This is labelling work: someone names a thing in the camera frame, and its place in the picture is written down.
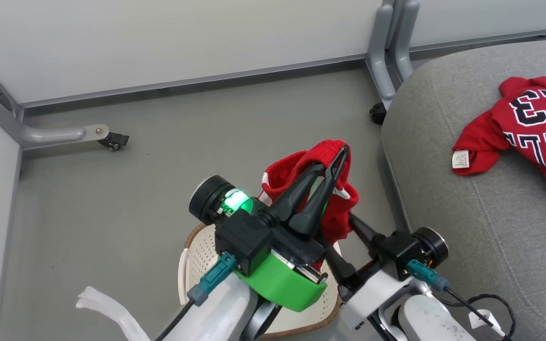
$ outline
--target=gray floor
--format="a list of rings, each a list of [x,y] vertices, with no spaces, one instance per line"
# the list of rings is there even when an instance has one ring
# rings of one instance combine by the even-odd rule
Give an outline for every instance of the gray floor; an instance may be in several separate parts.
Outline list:
[[[381,127],[367,115],[379,99],[366,69],[170,94],[104,99],[26,119],[39,127],[106,123],[130,142],[117,153],[90,144],[26,155],[0,341],[124,340],[106,317],[74,307],[88,285],[122,303],[155,337],[179,307],[176,268],[198,224],[188,212],[195,186],[218,173],[258,194],[269,164],[327,138],[353,149],[355,212],[383,233],[402,224]],[[354,235],[340,246],[355,265],[368,260]],[[336,321],[291,340],[378,339],[370,326],[349,331]]]

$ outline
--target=red cloth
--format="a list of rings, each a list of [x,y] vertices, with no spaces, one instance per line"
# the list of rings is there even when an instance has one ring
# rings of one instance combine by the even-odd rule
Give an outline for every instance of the red cloth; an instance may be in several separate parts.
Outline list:
[[[263,192],[260,194],[259,199],[270,205],[313,162],[320,162],[326,167],[329,166],[345,144],[341,140],[325,140],[309,151],[294,153],[270,165],[263,175]],[[321,230],[330,244],[346,238],[347,233],[351,231],[349,212],[359,201],[357,190],[347,182],[349,168],[351,168],[351,154],[347,157],[345,167],[340,173],[340,177],[338,177],[334,194],[332,194],[321,219]]]
[[[499,151],[514,147],[546,175],[546,77],[511,77],[499,87],[503,98],[467,125],[453,151],[469,150],[469,168],[459,175],[491,168]]]

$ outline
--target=gray sofa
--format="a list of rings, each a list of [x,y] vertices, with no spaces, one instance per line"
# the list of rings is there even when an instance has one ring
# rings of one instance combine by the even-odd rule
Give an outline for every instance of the gray sofa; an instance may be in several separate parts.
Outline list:
[[[510,76],[546,76],[546,41],[499,45],[433,60],[401,86],[382,131],[386,157],[411,229],[429,226],[449,244],[440,266],[469,298],[498,294],[514,309],[514,341],[546,341],[546,179],[517,151],[488,172],[454,175],[451,147],[501,96]],[[504,330],[507,309],[486,299]],[[453,315],[470,330],[465,308]],[[500,337],[481,327],[476,339]]]

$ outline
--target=white perforated basket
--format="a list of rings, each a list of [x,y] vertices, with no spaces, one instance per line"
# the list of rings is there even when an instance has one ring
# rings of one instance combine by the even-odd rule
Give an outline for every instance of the white perforated basket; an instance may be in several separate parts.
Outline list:
[[[340,253],[338,243],[334,244],[334,248]],[[184,244],[178,262],[178,296],[181,304],[189,301],[186,293],[199,283],[201,276],[216,263],[217,258],[214,250],[214,225],[197,226]],[[321,265],[321,272],[327,272],[329,276],[328,287],[319,300],[300,313],[282,308],[262,340],[312,332],[336,318],[340,310],[337,284],[326,262]]]

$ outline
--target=black caster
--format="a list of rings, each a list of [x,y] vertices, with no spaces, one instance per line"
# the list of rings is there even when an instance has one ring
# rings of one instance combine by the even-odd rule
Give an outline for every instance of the black caster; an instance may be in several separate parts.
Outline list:
[[[370,119],[377,125],[382,126],[385,121],[386,109],[382,103],[375,104],[370,110]]]
[[[98,143],[107,147],[109,151],[114,152],[126,145],[128,140],[130,140],[130,136],[109,132],[107,137],[98,140]]]

